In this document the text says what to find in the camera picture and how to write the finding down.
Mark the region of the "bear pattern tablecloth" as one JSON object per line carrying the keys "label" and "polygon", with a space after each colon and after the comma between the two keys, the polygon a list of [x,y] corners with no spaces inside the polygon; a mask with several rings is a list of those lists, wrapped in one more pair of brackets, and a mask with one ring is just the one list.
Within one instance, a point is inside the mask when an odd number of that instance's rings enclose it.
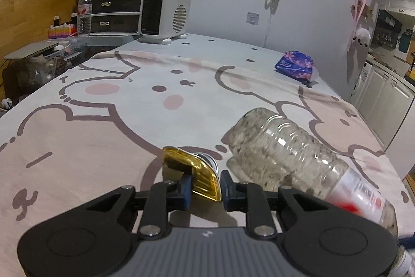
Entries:
{"label": "bear pattern tablecloth", "polygon": [[274,71],[274,51],[191,35],[130,42],[43,85],[1,118],[1,275],[22,276],[16,247],[32,226],[125,184],[161,178],[165,146],[221,169],[229,129],[249,110],[287,116],[360,172],[414,233],[414,204],[357,110],[323,82]]}

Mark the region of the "gold foil wrapper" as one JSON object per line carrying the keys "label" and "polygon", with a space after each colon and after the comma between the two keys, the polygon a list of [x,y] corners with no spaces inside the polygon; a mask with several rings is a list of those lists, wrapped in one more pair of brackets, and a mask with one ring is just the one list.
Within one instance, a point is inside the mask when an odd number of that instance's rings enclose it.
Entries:
{"label": "gold foil wrapper", "polygon": [[219,167],[210,154],[166,146],[162,149],[162,176],[168,181],[190,176],[192,193],[215,202],[222,200]]}

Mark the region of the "white kitchen cabinet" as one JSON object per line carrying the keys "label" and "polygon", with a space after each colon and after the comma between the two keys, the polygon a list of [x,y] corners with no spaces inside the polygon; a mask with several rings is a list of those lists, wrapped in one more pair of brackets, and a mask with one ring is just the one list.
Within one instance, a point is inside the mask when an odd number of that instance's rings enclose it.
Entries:
{"label": "white kitchen cabinet", "polygon": [[414,90],[394,71],[368,56],[349,102],[386,150],[414,103]]}

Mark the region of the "clear plastic bottle white cap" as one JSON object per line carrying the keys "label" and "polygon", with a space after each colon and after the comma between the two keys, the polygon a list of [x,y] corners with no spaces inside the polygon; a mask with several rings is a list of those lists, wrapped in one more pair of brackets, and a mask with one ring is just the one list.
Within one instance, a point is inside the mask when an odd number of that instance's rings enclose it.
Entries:
{"label": "clear plastic bottle white cap", "polygon": [[293,121],[264,107],[245,113],[227,132],[233,158],[228,166],[242,180],[266,191],[291,186],[339,207],[355,207],[360,216],[398,234],[395,208],[384,192]]}

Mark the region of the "purple tissue pack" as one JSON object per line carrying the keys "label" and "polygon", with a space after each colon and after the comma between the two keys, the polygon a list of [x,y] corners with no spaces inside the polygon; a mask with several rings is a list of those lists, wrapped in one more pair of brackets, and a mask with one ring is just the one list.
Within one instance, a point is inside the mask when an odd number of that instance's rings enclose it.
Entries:
{"label": "purple tissue pack", "polygon": [[304,84],[313,80],[314,60],[300,51],[286,51],[274,68],[278,73]]}

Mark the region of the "grey laptop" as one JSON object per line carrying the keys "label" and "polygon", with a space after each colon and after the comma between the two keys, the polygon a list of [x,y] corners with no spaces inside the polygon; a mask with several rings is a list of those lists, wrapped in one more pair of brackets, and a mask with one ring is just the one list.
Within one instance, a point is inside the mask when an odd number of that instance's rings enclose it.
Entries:
{"label": "grey laptop", "polygon": [[40,54],[48,49],[53,49],[58,42],[45,41],[26,45],[4,57],[5,60],[20,60]]}

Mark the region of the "white wall switch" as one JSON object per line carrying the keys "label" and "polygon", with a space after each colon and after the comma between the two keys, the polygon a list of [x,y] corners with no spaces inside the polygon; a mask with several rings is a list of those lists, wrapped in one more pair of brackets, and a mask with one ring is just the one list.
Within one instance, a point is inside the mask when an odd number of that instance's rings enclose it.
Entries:
{"label": "white wall switch", "polygon": [[260,15],[258,13],[248,13],[247,23],[250,25],[257,25],[259,23]]}

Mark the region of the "upright water bottle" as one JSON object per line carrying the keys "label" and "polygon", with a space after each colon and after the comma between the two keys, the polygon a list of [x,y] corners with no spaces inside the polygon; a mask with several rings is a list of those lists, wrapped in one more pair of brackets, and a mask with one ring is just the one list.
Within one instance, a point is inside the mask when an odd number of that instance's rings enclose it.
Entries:
{"label": "upright water bottle", "polygon": [[92,0],[79,0],[77,4],[77,34],[89,36],[92,29]]}

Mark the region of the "white three-drawer organizer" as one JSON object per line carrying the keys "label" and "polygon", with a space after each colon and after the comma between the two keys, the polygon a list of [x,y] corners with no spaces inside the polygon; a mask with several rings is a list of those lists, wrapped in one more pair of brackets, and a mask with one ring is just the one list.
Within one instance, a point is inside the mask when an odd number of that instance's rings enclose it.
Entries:
{"label": "white three-drawer organizer", "polygon": [[143,0],[92,0],[93,35],[138,35]]}

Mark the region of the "white space heater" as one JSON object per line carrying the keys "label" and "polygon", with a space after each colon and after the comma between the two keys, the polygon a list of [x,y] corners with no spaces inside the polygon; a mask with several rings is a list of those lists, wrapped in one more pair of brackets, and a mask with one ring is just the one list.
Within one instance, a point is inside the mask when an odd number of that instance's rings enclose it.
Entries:
{"label": "white space heater", "polygon": [[191,0],[143,0],[140,40],[151,44],[171,44],[176,39],[187,38],[190,8]]}

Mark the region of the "colourful small box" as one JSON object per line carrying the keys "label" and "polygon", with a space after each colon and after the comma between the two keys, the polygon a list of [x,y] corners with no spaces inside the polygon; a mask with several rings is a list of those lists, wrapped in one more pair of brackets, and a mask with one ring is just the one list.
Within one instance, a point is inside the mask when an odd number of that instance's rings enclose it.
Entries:
{"label": "colourful small box", "polygon": [[71,20],[66,23],[60,22],[60,17],[53,18],[53,24],[48,29],[48,39],[62,39],[77,34],[77,13],[71,15]]}

